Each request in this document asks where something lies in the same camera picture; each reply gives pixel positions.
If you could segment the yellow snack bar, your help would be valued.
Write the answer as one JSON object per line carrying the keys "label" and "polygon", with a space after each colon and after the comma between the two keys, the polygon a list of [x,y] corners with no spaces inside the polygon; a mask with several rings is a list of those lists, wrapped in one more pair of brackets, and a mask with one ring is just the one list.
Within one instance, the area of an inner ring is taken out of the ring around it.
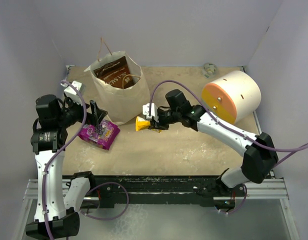
{"label": "yellow snack bar", "polygon": [[156,129],[156,128],[152,128],[151,126],[151,122],[149,120],[146,120],[140,116],[137,116],[135,119],[135,130],[137,132],[142,131],[142,130],[151,130],[151,131],[155,131],[157,133],[160,133],[162,130],[160,129]]}

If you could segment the purple candy bag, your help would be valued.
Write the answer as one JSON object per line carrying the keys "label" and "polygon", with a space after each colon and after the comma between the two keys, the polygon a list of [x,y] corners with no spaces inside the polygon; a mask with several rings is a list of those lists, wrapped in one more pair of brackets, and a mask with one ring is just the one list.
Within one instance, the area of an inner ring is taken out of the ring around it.
{"label": "purple candy bag", "polygon": [[116,124],[103,119],[98,127],[85,124],[78,137],[87,143],[108,151],[119,133],[120,129]]}

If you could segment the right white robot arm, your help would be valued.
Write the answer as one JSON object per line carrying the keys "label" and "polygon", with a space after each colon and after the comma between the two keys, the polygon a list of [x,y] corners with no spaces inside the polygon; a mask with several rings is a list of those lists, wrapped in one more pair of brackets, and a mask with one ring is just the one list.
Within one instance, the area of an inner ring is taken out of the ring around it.
{"label": "right white robot arm", "polygon": [[262,183],[278,162],[269,134],[262,132],[257,135],[242,130],[205,110],[202,105],[191,105],[179,89],[171,90],[165,98],[167,107],[157,107],[154,103],[142,107],[151,130],[168,130],[171,124],[181,123],[186,128],[216,138],[242,157],[240,167],[227,169],[219,176],[216,190],[220,195],[227,196],[234,187],[246,182]]}

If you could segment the brown paper bag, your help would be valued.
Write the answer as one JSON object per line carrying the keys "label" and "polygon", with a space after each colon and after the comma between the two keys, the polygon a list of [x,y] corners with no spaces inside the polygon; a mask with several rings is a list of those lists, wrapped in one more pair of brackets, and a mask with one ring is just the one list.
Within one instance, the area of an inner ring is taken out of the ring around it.
{"label": "brown paper bag", "polygon": [[[127,89],[112,87],[98,79],[94,70],[125,56],[134,85]],[[141,67],[125,51],[109,52],[98,57],[86,71],[91,77],[100,97],[100,107],[108,112],[109,120],[116,125],[123,125],[142,113],[143,105],[150,102],[150,90]]]}

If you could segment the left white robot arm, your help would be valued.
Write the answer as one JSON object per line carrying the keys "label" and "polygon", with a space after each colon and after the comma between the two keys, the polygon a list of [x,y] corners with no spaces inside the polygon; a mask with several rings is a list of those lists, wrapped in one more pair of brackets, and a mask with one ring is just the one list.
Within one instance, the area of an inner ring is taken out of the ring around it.
{"label": "left white robot arm", "polygon": [[98,126],[107,111],[94,100],[88,104],[47,94],[36,100],[37,119],[30,140],[37,166],[37,207],[33,222],[25,226],[27,236],[52,240],[76,236],[80,228],[79,210],[85,196],[97,191],[91,171],[75,173],[67,194],[63,194],[63,162],[69,145],[67,128],[77,122]]}

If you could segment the brown m&m's bag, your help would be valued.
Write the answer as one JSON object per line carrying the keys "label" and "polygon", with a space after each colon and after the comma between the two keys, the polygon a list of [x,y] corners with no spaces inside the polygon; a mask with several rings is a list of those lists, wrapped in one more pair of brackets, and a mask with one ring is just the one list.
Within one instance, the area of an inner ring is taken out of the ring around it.
{"label": "brown m&m's bag", "polygon": [[93,72],[98,79],[114,88],[127,89],[135,84],[125,56],[96,68]]}

